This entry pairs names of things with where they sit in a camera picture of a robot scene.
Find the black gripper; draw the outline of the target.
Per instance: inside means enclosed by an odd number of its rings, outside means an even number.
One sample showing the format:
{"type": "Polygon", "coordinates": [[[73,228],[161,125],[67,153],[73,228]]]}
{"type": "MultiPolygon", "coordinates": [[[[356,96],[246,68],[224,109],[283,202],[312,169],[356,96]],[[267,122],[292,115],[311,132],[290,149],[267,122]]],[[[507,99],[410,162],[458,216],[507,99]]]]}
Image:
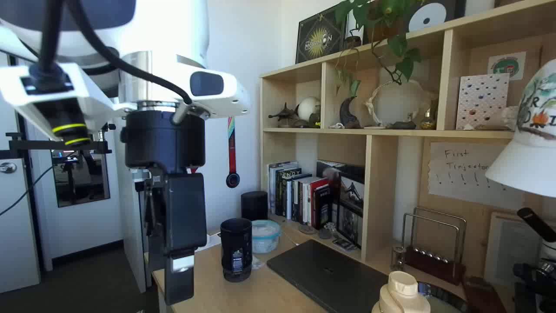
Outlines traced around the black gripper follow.
{"type": "Polygon", "coordinates": [[[203,176],[163,176],[147,186],[151,269],[165,269],[165,302],[194,296],[194,250],[206,243],[203,176]]]}

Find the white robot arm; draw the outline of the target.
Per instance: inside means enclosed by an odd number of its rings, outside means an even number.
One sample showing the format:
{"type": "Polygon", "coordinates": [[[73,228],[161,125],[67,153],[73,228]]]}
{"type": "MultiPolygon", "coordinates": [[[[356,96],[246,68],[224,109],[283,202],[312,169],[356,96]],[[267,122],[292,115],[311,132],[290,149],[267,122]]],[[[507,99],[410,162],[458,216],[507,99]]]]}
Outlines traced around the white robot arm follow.
{"type": "Polygon", "coordinates": [[[194,252],[206,243],[205,122],[243,115],[236,76],[210,69],[206,0],[1,0],[1,102],[59,148],[106,148],[120,123],[123,162],[151,186],[154,266],[165,301],[194,296],[194,252]]]}

